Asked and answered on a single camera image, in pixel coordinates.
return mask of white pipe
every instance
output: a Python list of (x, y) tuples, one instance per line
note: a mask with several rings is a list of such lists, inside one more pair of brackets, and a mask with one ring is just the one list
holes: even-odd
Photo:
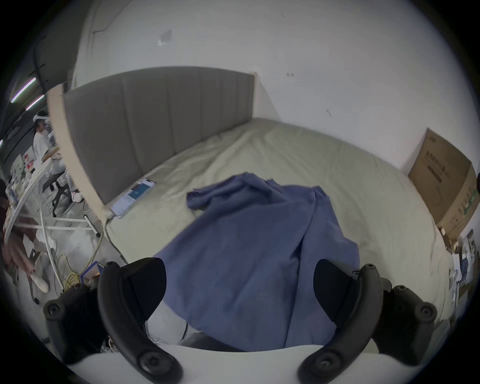
[[(21, 228), (34, 228), (34, 229), (41, 229), (43, 226), (41, 225), (35, 225), (35, 224), (15, 224), (16, 227), (21, 227)], [(46, 229), (57, 229), (57, 230), (63, 230), (63, 231), (75, 231), (76, 229), (79, 229), (80, 231), (93, 231), (96, 232), (95, 229), (92, 229), (90, 227), (57, 227), (57, 226), (45, 226)]]
[[(38, 196), (40, 196), (40, 186), (38, 186)], [(52, 251), (50, 249), (50, 244), (48, 243), (48, 237), (47, 237), (47, 231), (45, 230), (45, 223), (43, 221), (43, 209), (42, 209), (42, 203), (36, 198), (36, 202), (40, 206), (40, 223), (42, 225), (43, 229), (43, 236), (45, 238), (45, 244), (47, 246), (47, 253), (48, 253), (48, 258), (50, 259), (50, 264), (52, 264), (53, 272), (55, 273), (55, 277), (57, 278), (58, 282), (60, 283), (62, 291), (64, 290), (63, 283), (60, 279), (59, 272), (57, 270), (57, 266), (55, 265), (55, 261), (53, 260), (52, 256)]]

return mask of floor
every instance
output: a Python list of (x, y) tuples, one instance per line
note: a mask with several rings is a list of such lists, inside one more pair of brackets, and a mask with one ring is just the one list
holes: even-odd
[[(46, 214), (51, 211), (50, 202), (52, 195), (48, 194), (48, 196), (44, 196), (43, 198), (45, 200), (43, 204), (43, 212)], [(29, 207), (30, 213), (35, 215), (35, 205), (31, 204)], [(87, 204), (84, 205), (83, 203), (80, 203), (68, 205), (68, 201), (65, 199), (65, 201), (60, 202), (59, 208), (57, 209), (57, 216), (82, 218), (84, 211), (86, 211), (87, 216), (95, 228), (101, 232), (101, 223), (98, 221), (93, 212), (89, 212), (89, 207)], [(55, 218), (53, 218), (50, 214), (47, 216), (46, 222), (48, 225), (52, 225), (55, 223)], [(66, 222), (63, 224), (57, 222), (56, 225), (69, 226), (70, 223)], [(87, 224), (80, 223), (80, 225), (78, 225), (75, 223), (74, 226), (87, 227)], [(57, 241), (54, 260), (57, 262), (59, 274), (63, 278), (67, 277), (67, 275), (70, 273), (70, 270), (66, 264), (65, 257), (62, 256), (59, 260), (60, 255), (65, 254), (72, 270), (79, 272), (90, 260), (99, 240), (92, 231), (48, 230), (48, 234), (50, 233), (52, 238)], [(26, 236), (24, 237), (24, 245), (27, 254), (30, 254), (33, 244)], [(102, 243), (100, 244), (95, 260), (101, 264), (105, 264), (108, 261), (115, 261), (119, 265), (125, 264), (120, 257), (120, 254), (110, 244), (106, 236), (104, 236)], [(48, 338), (48, 332), (46, 321), (43, 315), (43, 305), (47, 301), (57, 298), (61, 293), (61, 287), (55, 278), (53, 268), (50, 266), (48, 255), (46, 253), (40, 254), (40, 257), (36, 262), (36, 271), (50, 285), (50, 290), (48, 293), (41, 292), (34, 285), (34, 296), (39, 300), (39, 305), (35, 304), (31, 299), (28, 280), (25, 273), (22, 271), (19, 272), (18, 281), (16, 284), (14, 284), (10, 276), (6, 275), (6, 272), (4, 273), (6, 275), (8, 288), (13, 302), (20, 312), (20, 317), (26, 321), (39, 339), (44, 340)], [(164, 303), (160, 303), (160, 305), (157, 307), (155, 312), (148, 320), (146, 328), (150, 338), (156, 344), (177, 344), (182, 339), (186, 329), (186, 334), (195, 332), (195, 330), (187, 327), (185, 320), (173, 313)], [(53, 353), (51, 345), (47, 343), (46, 346)]]

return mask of table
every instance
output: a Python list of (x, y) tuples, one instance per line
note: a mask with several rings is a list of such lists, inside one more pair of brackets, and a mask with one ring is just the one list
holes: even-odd
[[(46, 173), (50, 170), (52, 165), (52, 159), (48, 159), (46, 162), (44, 162), (38, 169), (35, 170), (35, 172), (32, 174), (32, 178), (30, 179), (25, 192), (23, 195), (20, 197), (20, 200), (17, 204), (17, 206), (14, 208), (12, 211), (11, 215), (9, 218), (7, 218), (7, 223), (5, 227), (5, 235), (4, 235), (4, 242), (7, 243), (8, 239), (10, 238), (10, 234), (12, 232), (13, 225), (15, 225), (15, 221), (19, 216), (23, 217), (31, 217), (31, 218), (36, 218), (31, 215), (20, 215), (20, 211), (22, 210), (23, 206), (25, 205), (25, 202), (27, 201), (28, 197), (32, 194), (33, 190), (37, 188), (38, 190), (38, 196), (42, 196), (43, 194), (40, 191), (40, 185), (39, 182), (42, 180), (43, 176), (46, 175)], [(56, 268), (55, 262), (53, 260), (52, 252), (50, 249), (50, 245), (48, 244), (48, 237), (47, 237), (47, 232), (46, 229), (57, 229), (57, 230), (91, 230), (93, 231), (97, 237), (100, 236), (100, 234), (97, 232), (95, 227), (92, 225), (91, 221), (88, 219), (87, 215), (84, 215), (83, 219), (74, 219), (74, 218), (62, 218), (62, 217), (56, 217), (55, 220), (57, 221), (69, 221), (69, 222), (82, 222), (82, 223), (87, 223), (88, 227), (87, 228), (79, 228), (79, 227), (56, 227), (56, 226), (45, 226), (45, 221), (43, 218), (43, 209), (42, 209), (42, 201), (41, 199), (36, 199), (39, 208), (40, 208), (40, 224), (41, 225), (33, 225), (33, 224), (24, 224), (24, 223), (18, 223), (16, 224), (17, 227), (22, 227), (22, 228), (36, 228), (40, 229), (42, 228), (43, 230), (43, 236), (45, 238), (45, 244), (47, 246), (47, 252), (48, 252), (48, 258), (50, 260), (50, 264), (52, 265), (53, 272), (55, 273), (55, 278), (58, 280), (60, 283), (60, 286), (63, 289), (63, 282), (60, 278), (60, 275), (58, 273), (58, 269)]]

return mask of cable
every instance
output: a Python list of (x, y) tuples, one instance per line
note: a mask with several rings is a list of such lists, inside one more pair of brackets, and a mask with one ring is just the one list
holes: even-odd
[(105, 226), (103, 227), (103, 231), (105, 232), (105, 234), (107, 235), (107, 240), (110, 242), (110, 244), (112, 245), (113, 248), (115, 248), (115, 250), (119, 253), (120, 255), (120, 258), (123, 260), (123, 262), (125, 264), (128, 264), (127, 261), (125, 260), (125, 258), (123, 257), (123, 255), (121, 254), (121, 252), (119, 251), (119, 249), (115, 246), (115, 244), (112, 242), (112, 240), (110, 239), (110, 236), (108, 235), (108, 231), (107, 231), (107, 225), (109, 224), (110, 221), (113, 220), (115, 216), (110, 216), (108, 219), (107, 219), (107, 222), (105, 223)]
[(87, 268), (90, 266), (90, 264), (92, 263), (92, 261), (95, 259), (95, 255), (96, 253), (98, 252), (98, 249), (100, 248), (100, 243), (102, 242), (102, 239), (103, 239), (103, 234), (105, 233), (105, 228), (104, 230), (102, 231), (101, 235), (100, 235), (100, 239), (98, 240), (98, 243), (96, 245), (96, 248), (95, 248), (95, 251), (93, 252), (92, 254), (92, 257), (90, 258), (90, 260), (88, 261), (88, 263), (85, 265), (85, 267), (82, 269), (82, 271), (80, 273), (76, 273), (72, 270), (72, 268), (70, 267), (70, 264), (68, 263), (68, 259), (67, 259), (67, 255), (62, 253), (57, 262), (55, 263), (55, 266), (58, 270), (58, 264), (60, 263), (60, 258), (62, 256), (65, 256), (65, 261), (67, 262), (67, 266), (68, 266), (68, 269), (70, 269), (70, 273), (68, 274), (67, 278), (64, 278), (63, 276), (60, 276), (61, 279), (65, 282), (65, 289), (64, 291), (68, 290), (69, 288), (71, 288), (72, 286), (74, 286), (75, 284), (78, 284), (80, 283), (80, 276), (82, 275), (83, 272), (85, 272), (87, 270)]
[(188, 322), (186, 321), (185, 330), (183, 331), (183, 336), (181, 337), (180, 341), (182, 341), (185, 338), (185, 336), (187, 335), (187, 331), (188, 331)]
[(84, 205), (82, 206), (82, 211), (83, 211), (84, 213), (92, 212), (92, 211), (93, 211), (93, 208), (90, 208), (88, 211), (85, 211), (85, 203), (86, 203), (86, 202), (87, 202), (87, 201), (84, 200)]
[(57, 268), (62, 256), (65, 256), (65, 261), (67, 262), (68, 269), (70, 269), (70, 273), (68, 274), (67, 278), (60, 276), (62, 280), (65, 282), (65, 290), (68, 290), (69, 288), (73, 287), (75, 284), (80, 283), (80, 276), (72, 270), (72, 267), (70, 267), (70, 264), (68, 263), (67, 255), (64, 253), (62, 253), (57, 260)]

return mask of blue cloth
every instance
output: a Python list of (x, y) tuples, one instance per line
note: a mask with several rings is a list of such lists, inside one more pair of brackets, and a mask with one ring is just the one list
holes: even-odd
[(359, 267), (320, 187), (281, 186), (252, 173), (193, 190), (204, 212), (156, 256), (166, 304), (195, 329), (244, 351), (326, 344), (335, 325), (313, 273), (328, 258)]

